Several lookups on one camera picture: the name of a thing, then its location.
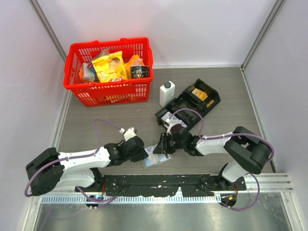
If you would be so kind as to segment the red plastic shopping basket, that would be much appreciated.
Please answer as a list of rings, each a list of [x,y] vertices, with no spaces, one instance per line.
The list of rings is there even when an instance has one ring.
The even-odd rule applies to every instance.
[[[64,87],[87,107],[146,102],[153,80],[149,39],[73,43],[64,68]]]

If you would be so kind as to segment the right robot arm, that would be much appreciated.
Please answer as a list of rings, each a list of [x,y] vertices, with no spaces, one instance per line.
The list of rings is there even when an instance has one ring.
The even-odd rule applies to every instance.
[[[224,165],[212,185],[212,188],[223,190],[230,189],[247,174],[260,174],[274,155],[274,148],[266,139],[241,126],[227,134],[209,137],[192,135],[180,124],[161,134],[153,153],[173,154],[180,149],[191,156],[229,154],[233,162]]]

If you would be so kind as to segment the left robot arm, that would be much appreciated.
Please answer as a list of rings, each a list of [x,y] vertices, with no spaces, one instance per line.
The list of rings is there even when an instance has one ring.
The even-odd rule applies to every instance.
[[[97,192],[103,186],[97,169],[147,157],[144,142],[138,136],[76,153],[60,153],[54,147],[48,148],[26,165],[28,183],[24,193],[26,197],[40,196],[56,188],[76,186]]]

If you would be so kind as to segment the white patterned credit card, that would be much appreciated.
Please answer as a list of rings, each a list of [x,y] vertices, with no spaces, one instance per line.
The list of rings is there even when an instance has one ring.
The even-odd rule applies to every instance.
[[[159,156],[157,154],[154,154],[154,150],[155,150],[156,147],[157,147],[157,145],[153,145],[153,146],[145,148],[145,150],[148,154],[147,159],[149,161],[153,161],[153,162],[159,161]]]

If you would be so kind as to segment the grey leather card holder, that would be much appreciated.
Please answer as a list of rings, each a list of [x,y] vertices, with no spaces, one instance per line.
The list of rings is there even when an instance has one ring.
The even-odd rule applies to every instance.
[[[150,168],[159,164],[162,164],[173,158],[172,154],[154,154],[154,149],[157,145],[153,145],[145,148],[148,157],[142,160],[143,168]]]

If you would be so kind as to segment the black labelled jar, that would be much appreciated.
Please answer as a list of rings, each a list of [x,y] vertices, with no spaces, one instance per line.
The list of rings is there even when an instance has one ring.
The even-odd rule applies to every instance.
[[[145,65],[136,65],[130,67],[130,78],[138,79],[138,78],[146,78],[150,76],[150,68]]]

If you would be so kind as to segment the white card boxes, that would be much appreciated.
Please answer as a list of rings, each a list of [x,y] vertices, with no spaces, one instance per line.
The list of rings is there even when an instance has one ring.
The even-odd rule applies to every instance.
[[[165,113],[161,119],[163,121],[163,127],[166,129],[175,124],[181,124],[183,127],[187,127],[187,125],[181,119],[178,119],[175,115],[172,116],[170,112]]]

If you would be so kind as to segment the white bottle grey cap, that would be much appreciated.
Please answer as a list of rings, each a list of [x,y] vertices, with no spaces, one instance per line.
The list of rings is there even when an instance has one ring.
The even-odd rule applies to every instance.
[[[174,97],[175,84],[171,81],[165,82],[160,87],[159,92],[159,104],[161,107],[166,106]]]

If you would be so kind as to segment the grey green snack packet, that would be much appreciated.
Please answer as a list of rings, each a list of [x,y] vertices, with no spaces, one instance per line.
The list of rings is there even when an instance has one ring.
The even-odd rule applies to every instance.
[[[84,83],[92,83],[96,80],[95,74],[92,71],[90,71],[87,63],[82,64],[81,69],[79,71],[79,78],[80,81]]]

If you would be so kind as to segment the black compartment organizer tray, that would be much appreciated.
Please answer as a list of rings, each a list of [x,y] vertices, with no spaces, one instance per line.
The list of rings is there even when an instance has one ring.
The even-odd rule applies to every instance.
[[[197,98],[192,93],[195,88],[204,91],[208,95],[207,99],[201,101]],[[166,106],[160,109],[155,116],[158,125],[163,127],[161,117],[165,113],[170,112],[172,116],[181,119],[187,125],[186,128],[188,130],[191,130],[199,121],[201,121],[200,116],[205,117],[219,102],[220,96],[218,92],[198,78],[193,84],[189,85]],[[200,116],[191,110],[195,110],[200,114]]]

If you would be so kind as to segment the orange snack bag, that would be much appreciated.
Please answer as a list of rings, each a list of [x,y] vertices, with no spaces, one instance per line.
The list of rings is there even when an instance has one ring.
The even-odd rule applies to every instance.
[[[131,70],[132,66],[141,66],[144,65],[143,59],[140,58],[138,54],[133,55],[130,60],[124,64],[125,71],[127,73],[127,77],[131,78]]]

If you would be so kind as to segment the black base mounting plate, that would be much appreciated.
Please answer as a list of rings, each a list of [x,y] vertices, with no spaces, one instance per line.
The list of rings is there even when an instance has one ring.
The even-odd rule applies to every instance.
[[[104,175],[81,188],[83,192],[105,193],[107,196],[167,197],[181,190],[184,197],[212,196],[220,191],[245,191],[244,177],[235,183],[227,183],[218,175]]]

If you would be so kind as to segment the yellow chips bag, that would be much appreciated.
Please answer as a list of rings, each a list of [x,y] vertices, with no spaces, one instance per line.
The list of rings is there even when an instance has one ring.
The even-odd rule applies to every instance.
[[[122,51],[104,55],[92,61],[100,83],[128,80],[124,64]]]

